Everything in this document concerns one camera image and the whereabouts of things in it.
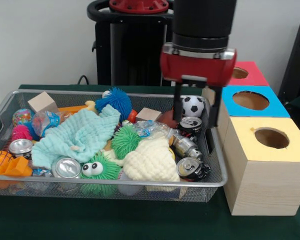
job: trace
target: cream knitted cloth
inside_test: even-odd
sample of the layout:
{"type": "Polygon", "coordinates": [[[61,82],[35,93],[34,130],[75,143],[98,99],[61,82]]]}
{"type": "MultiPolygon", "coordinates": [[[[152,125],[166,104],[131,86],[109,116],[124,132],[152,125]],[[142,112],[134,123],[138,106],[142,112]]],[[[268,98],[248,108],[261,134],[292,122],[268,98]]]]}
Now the cream knitted cloth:
{"type": "Polygon", "coordinates": [[[168,139],[164,136],[140,141],[124,158],[123,170],[134,181],[180,181],[168,139]]]}

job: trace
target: silver can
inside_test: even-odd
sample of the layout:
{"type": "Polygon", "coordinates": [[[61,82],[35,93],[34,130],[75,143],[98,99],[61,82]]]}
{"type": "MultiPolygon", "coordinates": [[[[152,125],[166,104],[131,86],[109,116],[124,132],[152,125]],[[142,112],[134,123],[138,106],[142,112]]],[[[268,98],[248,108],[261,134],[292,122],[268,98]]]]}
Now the silver can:
{"type": "Polygon", "coordinates": [[[30,159],[33,146],[32,141],[28,139],[17,139],[10,143],[8,151],[15,158],[24,157],[30,159]]]}
{"type": "Polygon", "coordinates": [[[189,138],[182,136],[177,131],[173,136],[173,145],[175,147],[176,153],[180,157],[194,157],[200,160],[203,158],[202,152],[198,150],[198,145],[191,141],[189,138]]]}
{"type": "Polygon", "coordinates": [[[206,164],[203,165],[195,157],[186,157],[178,162],[176,170],[180,178],[193,182],[204,179],[209,173],[210,167],[206,164]]]}
{"type": "Polygon", "coordinates": [[[200,131],[202,121],[196,116],[185,116],[179,123],[179,129],[190,134],[195,134],[200,131]]]}
{"type": "MultiPolygon", "coordinates": [[[[51,166],[51,172],[55,178],[79,179],[81,165],[76,160],[65,157],[55,161],[51,166]]],[[[69,192],[77,189],[77,183],[59,183],[63,192],[69,192]]]]}

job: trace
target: green tablecloth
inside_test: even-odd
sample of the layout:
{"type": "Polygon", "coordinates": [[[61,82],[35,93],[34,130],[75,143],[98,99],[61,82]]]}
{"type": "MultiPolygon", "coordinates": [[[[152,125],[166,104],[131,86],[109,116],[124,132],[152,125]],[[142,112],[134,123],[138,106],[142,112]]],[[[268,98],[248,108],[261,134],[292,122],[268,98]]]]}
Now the green tablecloth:
{"type": "MultiPolygon", "coordinates": [[[[102,92],[98,85],[21,85],[22,89],[102,92]]],[[[122,87],[173,93],[170,87],[122,87]]],[[[183,94],[200,94],[185,88],[183,94]]],[[[231,216],[219,188],[209,203],[0,196],[0,239],[300,239],[296,216],[231,216]]]]}

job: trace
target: can lid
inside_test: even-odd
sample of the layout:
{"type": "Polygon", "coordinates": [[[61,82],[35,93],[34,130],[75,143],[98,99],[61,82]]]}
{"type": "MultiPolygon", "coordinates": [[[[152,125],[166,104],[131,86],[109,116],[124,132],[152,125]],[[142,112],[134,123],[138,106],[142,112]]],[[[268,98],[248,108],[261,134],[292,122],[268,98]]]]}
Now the can lid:
{"type": "Polygon", "coordinates": [[[81,172],[81,165],[72,158],[62,158],[55,164],[52,170],[55,177],[72,179],[77,177],[81,172]]]}
{"type": "Polygon", "coordinates": [[[178,174],[186,177],[192,174],[200,165],[200,161],[195,157],[185,157],[177,165],[178,174]]]}
{"type": "Polygon", "coordinates": [[[201,126],[202,121],[196,116],[185,116],[181,119],[180,125],[185,129],[192,129],[201,126]]]}
{"type": "Polygon", "coordinates": [[[9,152],[12,154],[25,154],[29,153],[33,147],[32,141],[28,139],[17,139],[10,143],[9,152]]]}

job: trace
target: wooden cube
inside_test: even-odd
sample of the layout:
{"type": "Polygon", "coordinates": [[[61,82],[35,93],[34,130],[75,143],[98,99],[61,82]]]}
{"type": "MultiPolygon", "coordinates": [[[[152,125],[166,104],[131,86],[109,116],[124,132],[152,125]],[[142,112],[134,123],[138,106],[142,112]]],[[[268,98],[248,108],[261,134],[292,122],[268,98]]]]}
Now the wooden cube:
{"type": "Polygon", "coordinates": [[[160,111],[156,111],[147,107],[144,107],[135,117],[135,120],[138,121],[156,121],[161,115],[160,111]]]}
{"type": "Polygon", "coordinates": [[[237,61],[228,85],[269,86],[269,83],[255,62],[237,61]]]}
{"type": "Polygon", "coordinates": [[[223,146],[232,215],[292,216],[300,205],[300,131],[285,117],[230,117],[223,146]]]}
{"type": "Polygon", "coordinates": [[[274,91],[269,86],[227,86],[222,91],[218,117],[221,146],[225,142],[229,117],[289,118],[274,91]]]}
{"type": "Polygon", "coordinates": [[[40,111],[59,112],[57,104],[45,91],[30,99],[28,104],[35,113],[40,111]]]}

